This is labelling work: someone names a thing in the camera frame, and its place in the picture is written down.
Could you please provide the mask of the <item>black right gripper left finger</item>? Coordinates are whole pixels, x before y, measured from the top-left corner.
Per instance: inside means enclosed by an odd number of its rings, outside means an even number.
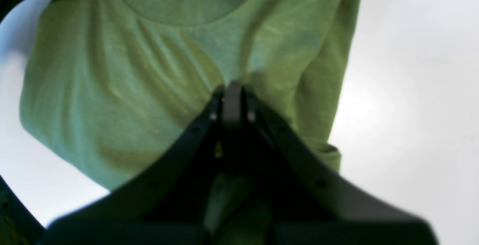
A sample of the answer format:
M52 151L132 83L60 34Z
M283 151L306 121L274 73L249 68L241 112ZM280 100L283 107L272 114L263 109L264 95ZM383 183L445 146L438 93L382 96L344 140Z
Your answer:
M202 217L216 172L224 85L174 145L109 196L55 220L43 245L207 245Z

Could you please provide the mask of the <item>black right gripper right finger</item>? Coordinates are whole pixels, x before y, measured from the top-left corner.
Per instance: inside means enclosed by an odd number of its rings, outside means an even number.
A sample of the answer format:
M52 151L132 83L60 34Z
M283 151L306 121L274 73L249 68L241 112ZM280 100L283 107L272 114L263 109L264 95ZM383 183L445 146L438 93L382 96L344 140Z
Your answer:
M341 177L252 88L243 89L245 166L272 208L274 245L436 245L424 219Z

